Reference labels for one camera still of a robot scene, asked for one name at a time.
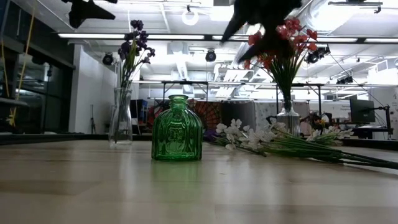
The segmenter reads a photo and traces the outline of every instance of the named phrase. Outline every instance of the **black object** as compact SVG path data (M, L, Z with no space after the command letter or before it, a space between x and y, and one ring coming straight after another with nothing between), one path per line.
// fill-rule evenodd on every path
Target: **black object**
M216 53L214 52L214 50L208 50L207 54L206 54L206 61L207 62L214 62L217 58Z
M373 101L350 99L349 105L351 107L351 122L352 123L376 122Z
M109 19L113 20L116 17L97 6L93 0L85 2L83 0L62 0L63 2L72 2L72 8L69 12L69 24L73 28L79 28L86 19ZM107 0L110 3L117 3L117 0Z
M302 6L301 0L236 0L234 3L234 14L224 31L221 43L226 42L246 22L250 25L261 23L266 34L260 41L239 59L251 59L260 51L275 50L281 52L282 56L288 57L293 49L288 40L282 40L276 31L278 25L284 24L284 20L293 9Z
M113 54L112 53L105 53L105 56L102 59L102 63L104 63L104 65L112 65L112 63L113 63Z
M323 59L325 55L328 54L330 54L329 46L319 47L316 51L309 52L304 61L307 63L317 63L319 60Z
M91 105L91 134L97 134L97 130L95 129L95 122L94 122L94 105Z

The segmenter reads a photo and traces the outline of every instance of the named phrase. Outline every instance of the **fluorescent light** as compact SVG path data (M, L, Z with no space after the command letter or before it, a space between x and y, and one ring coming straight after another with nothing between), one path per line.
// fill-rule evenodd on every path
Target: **fluorescent light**
M168 35L168 34L149 34L148 40L180 40L180 39L185 39L185 40L203 40L205 38L204 35Z
M58 34L61 38L68 39L123 39L124 34Z
M276 83L244 83L245 85L264 85L264 86L276 86Z
M318 43L326 42L326 43L354 43L358 40L358 38L344 38L344 37L318 37Z
M240 82L208 82L210 85L242 85Z
M161 81L132 81L131 83L162 83Z
M397 43L398 38L366 38L365 43Z
M213 40L221 40L223 38L222 35L214 35ZM248 35L234 35L229 40L239 40L239 41L248 41L249 36Z

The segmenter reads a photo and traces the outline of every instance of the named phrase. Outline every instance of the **glass bottle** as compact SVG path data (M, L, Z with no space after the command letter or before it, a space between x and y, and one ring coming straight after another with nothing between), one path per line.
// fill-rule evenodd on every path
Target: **glass bottle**
M152 158L161 161L201 159L203 128L200 118L187 109L185 95L172 95L170 109L155 119Z
M282 102L282 111L276 116L276 121L284 123L288 133L300 137L300 115L293 110L292 100Z
M109 143L111 145L132 143L132 124L130 113L131 90L127 88L114 89L114 109L111 126L109 127Z

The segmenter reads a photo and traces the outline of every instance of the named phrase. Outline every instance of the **wooden table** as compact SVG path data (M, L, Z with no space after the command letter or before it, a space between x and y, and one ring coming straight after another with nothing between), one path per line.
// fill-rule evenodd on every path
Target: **wooden table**
M398 172L229 152L157 162L150 142L0 147L4 224L398 223ZM381 150L344 150L396 161Z

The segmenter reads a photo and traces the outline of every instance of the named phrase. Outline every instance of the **spotlight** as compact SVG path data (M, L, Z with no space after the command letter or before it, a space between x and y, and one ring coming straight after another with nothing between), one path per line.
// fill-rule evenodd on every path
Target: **spotlight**
M208 50L206 54L206 61L207 62L214 62L216 60L217 56L214 50Z
M88 0L88 2L83 0L61 0L65 3L72 2L72 8L69 12L69 24L77 29L86 19L110 19L113 20L116 17L97 6L94 0ZM110 3L117 3L117 0L106 0Z
M113 63L113 54L110 53L110 52L105 53L105 56L102 59L102 63L104 63L104 65L112 65L112 63Z
M316 51L308 53L308 56L304 59L304 61L307 63L317 63L328 54L330 54L329 46L319 47Z

